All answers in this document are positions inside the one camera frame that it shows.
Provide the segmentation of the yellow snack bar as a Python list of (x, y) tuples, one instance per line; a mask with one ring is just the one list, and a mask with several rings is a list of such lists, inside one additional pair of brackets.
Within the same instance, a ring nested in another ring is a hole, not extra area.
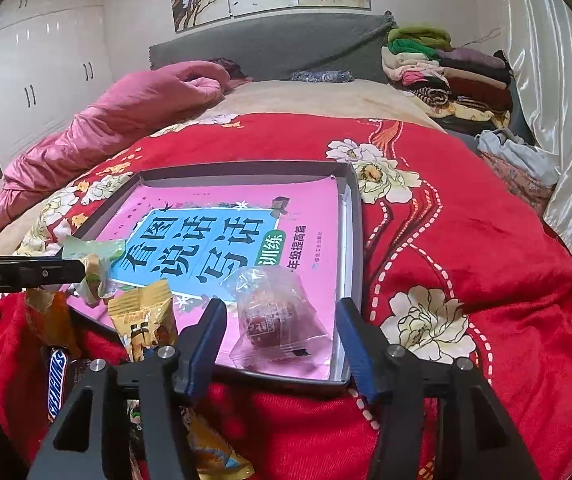
[(108, 313), (129, 362), (144, 361), (147, 353), (158, 347), (174, 346), (179, 336), (167, 280), (110, 299)]

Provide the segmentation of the Snickers chocolate bar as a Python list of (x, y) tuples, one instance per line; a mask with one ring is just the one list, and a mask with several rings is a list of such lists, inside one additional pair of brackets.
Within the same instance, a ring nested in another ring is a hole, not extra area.
[(63, 348), (52, 348), (48, 361), (47, 416), (54, 422), (69, 392), (71, 356)]

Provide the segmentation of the light green pastry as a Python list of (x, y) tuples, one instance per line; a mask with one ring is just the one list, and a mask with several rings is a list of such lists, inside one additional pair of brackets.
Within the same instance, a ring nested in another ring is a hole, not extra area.
[(83, 263), (84, 278), (74, 285), (74, 289), (88, 307), (95, 308), (101, 300), (109, 297), (111, 264), (121, 258), (124, 252), (125, 240), (80, 240), (74, 236), (65, 237), (62, 257)]

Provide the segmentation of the clear reddish pastry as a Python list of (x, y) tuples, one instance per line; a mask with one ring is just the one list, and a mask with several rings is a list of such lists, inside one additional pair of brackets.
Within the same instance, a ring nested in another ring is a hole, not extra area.
[(223, 281), (237, 308), (231, 361), (258, 368), (281, 361), (323, 364), (333, 341), (299, 276), (282, 266), (244, 266)]

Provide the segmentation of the orange packaged cake snack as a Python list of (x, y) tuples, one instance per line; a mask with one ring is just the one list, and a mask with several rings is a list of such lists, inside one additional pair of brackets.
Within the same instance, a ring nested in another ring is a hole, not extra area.
[(24, 301), (26, 322), (32, 333), (46, 347), (64, 349), (73, 359), (80, 359), (82, 351), (76, 341), (65, 294), (30, 288), (24, 292)]

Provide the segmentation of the blue snack pack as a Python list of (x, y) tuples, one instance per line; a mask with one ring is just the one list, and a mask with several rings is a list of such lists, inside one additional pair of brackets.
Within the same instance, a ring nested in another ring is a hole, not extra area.
[(237, 454), (193, 408), (181, 408), (181, 414), (200, 479), (249, 479), (254, 475), (249, 460)]

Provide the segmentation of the pink Chinese workbook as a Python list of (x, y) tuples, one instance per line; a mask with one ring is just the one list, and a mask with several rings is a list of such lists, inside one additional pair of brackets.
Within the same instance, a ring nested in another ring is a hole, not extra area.
[[(109, 296), (167, 280), (176, 325), (197, 321), (210, 299), (223, 301), (227, 328), (217, 365), (225, 372), (300, 384), (337, 385), (344, 371), (333, 310), (342, 283), (341, 198), (333, 177), (300, 182), (183, 185), (137, 178), (123, 185), (73, 236), (125, 240), (110, 269)], [(234, 298), (223, 287), (244, 266), (282, 266), (299, 276), (333, 341), (323, 364), (300, 361), (240, 368)]]

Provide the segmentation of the pink quilt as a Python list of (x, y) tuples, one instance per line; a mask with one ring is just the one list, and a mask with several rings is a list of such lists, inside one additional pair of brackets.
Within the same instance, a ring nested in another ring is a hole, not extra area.
[(16, 156), (0, 188), (0, 232), (21, 214), (135, 141), (221, 99), (228, 71), (209, 61), (130, 73), (69, 126)]

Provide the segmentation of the dark shallow tray box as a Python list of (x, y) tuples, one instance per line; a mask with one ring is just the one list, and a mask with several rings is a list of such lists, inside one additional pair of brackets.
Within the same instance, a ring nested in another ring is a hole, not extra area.
[[(336, 302), (362, 294), (362, 218), (345, 162), (220, 162), (144, 170), (110, 192), (66, 238), (66, 256), (96, 255), (108, 295), (166, 281), (176, 324), (194, 323), (211, 298), (226, 304), (217, 355), (223, 372), (292, 387), (337, 390), (350, 370), (335, 327)], [(231, 275), (278, 266), (299, 278), (323, 326), (307, 346), (276, 346), (275, 359), (239, 330)]]

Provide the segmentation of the red floral blanket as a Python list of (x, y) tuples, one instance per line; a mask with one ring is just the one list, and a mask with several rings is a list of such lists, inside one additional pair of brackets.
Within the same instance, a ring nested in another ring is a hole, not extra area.
[[(76, 231), (127, 177), (228, 160), (351, 162), (363, 193), (365, 316), (422, 359), (470, 356), (542, 479), (572, 474), (572, 257), (460, 140), (383, 119), (248, 114), (141, 139), (59, 192), (46, 240)], [(0, 424), (24, 462), (48, 429), (47, 370), (22, 294), (0, 297)], [(214, 382), (198, 411), (251, 479), (365, 479), (380, 417), (355, 390), (328, 401)]]

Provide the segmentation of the pale blue crumpled cloth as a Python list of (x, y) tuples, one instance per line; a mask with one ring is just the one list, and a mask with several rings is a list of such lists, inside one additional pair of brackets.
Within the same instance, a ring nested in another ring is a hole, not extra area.
[(508, 128), (484, 130), (477, 136), (478, 151), (507, 162), (546, 186), (556, 185), (559, 177), (553, 159), (516, 136)]

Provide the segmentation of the grey headboard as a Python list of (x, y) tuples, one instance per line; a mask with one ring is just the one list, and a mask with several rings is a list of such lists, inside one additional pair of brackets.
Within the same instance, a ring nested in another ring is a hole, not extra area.
[(256, 81), (288, 80), (300, 70), (342, 70), (356, 79), (385, 82), (380, 50), (395, 26), (389, 12), (270, 15), (154, 44), (149, 62), (157, 70), (178, 62), (227, 58)]

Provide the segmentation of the blue patterned cloth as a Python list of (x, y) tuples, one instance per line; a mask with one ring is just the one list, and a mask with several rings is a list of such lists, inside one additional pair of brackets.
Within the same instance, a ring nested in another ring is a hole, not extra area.
[(348, 70), (298, 70), (290, 80), (311, 84), (346, 84), (352, 82), (354, 76)]

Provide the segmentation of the beige bed sheet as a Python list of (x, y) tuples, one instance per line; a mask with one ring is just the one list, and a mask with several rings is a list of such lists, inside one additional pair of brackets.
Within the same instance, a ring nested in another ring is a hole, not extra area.
[[(219, 102), (205, 107), (203, 110), (192, 112), (179, 122), (166, 126), (149, 134), (149, 136), (154, 136), (163, 129), (176, 125), (186, 126), (190, 122), (199, 122), (199, 124), (221, 122), (225, 117), (232, 114), (250, 113), (291, 113), (349, 118), (371, 117), (400, 119), (429, 128), (434, 128), (437, 125), (405, 93), (386, 84), (379, 84), (379, 82), (356, 80), (346, 84), (309, 84), (308, 82), (296, 81), (260, 81), (245, 82), (236, 89), (225, 91), (223, 99)], [(123, 157), (128, 148), (108, 157), (106, 160)], [(94, 168), (87, 170), (84, 174), (88, 174)], [(32, 208), (43, 203), (47, 197)], [(24, 214), (21, 214), (13, 222), (18, 221)], [(8, 254), (20, 244), (20, 235), (13, 233), (12, 230), (13, 222), (0, 232), (0, 254)]]

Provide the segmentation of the stack of folded clothes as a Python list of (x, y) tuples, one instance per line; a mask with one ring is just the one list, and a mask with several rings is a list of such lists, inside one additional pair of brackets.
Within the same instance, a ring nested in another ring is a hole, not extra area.
[(446, 128), (476, 134), (510, 124), (513, 71), (501, 51), (454, 47), (440, 28), (393, 27), (381, 67), (393, 87)]

